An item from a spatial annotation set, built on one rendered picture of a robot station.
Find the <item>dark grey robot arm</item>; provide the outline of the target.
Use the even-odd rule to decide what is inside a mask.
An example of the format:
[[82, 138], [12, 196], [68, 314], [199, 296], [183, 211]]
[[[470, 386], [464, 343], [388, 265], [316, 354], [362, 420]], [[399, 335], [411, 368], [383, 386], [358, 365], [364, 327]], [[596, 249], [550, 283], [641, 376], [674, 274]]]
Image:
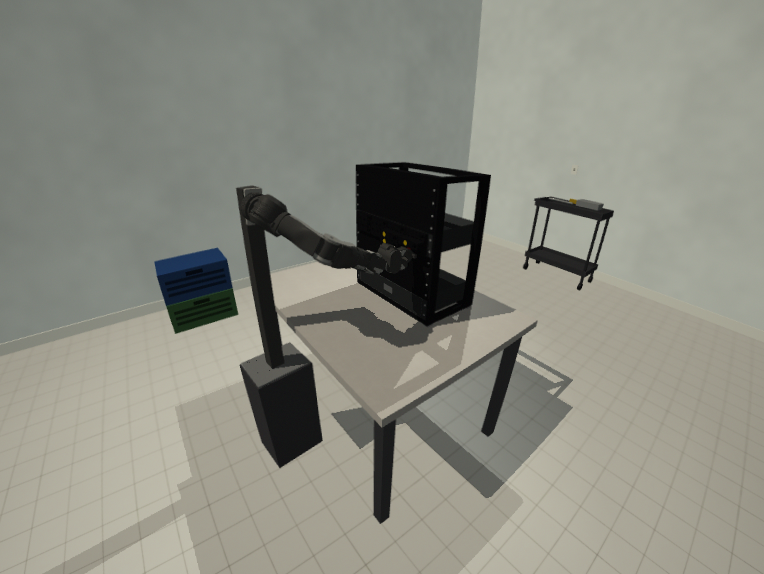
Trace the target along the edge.
[[[252, 210], [253, 207], [254, 210]], [[380, 274], [386, 267], [386, 261], [380, 257], [381, 254], [358, 248], [330, 234], [323, 235], [317, 232], [288, 213], [287, 207], [281, 201], [269, 194], [263, 195], [262, 188], [244, 189], [241, 213], [246, 218], [248, 226], [258, 225], [276, 237], [282, 235], [323, 265], [336, 269], [351, 267], [370, 274]], [[342, 248], [340, 248], [341, 245]], [[338, 258], [336, 258], [337, 255]], [[336, 262], [334, 262], [335, 259]]]

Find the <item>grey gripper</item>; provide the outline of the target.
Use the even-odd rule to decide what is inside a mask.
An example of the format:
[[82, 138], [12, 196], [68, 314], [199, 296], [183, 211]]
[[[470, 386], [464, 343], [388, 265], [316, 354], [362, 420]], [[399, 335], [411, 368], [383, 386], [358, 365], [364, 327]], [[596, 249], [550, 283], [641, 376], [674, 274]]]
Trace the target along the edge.
[[[386, 267], [384, 270], [389, 273], [396, 274], [399, 271], [404, 270], [412, 258], [417, 258], [417, 254], [413, 253], [412, 250], [406, 247], [401, 246], [402, 248], [396, 248], [393, 245], [389, 245], [391, 244], [382, 243], [377, 252], [381, 254], [382, 256], [380, 257], [386, 261]], [[409, 251], [407, 251], [407, 249]]]

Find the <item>black server rack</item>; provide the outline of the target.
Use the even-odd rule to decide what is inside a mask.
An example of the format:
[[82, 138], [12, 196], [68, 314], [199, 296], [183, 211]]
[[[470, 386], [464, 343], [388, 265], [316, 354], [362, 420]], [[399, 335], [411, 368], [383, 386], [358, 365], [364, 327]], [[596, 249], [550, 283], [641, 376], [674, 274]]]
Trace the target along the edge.
[[[357, 282], [429, 327], [472, 305], [491, 175], [398, 163], [368, 164], [379, 168], [356, 165], [357, 247], [377, 253], [382, 243], [388, 243], [411, 249], [417, 258], [396, 274], [357, 270]], [[411, 172], [409, 168], [454, 178]], [[447, 185], [476, 181], [474, 221], [445, 213]], [[442, 252], [470, 244], [466, 280], [440, 269]]]

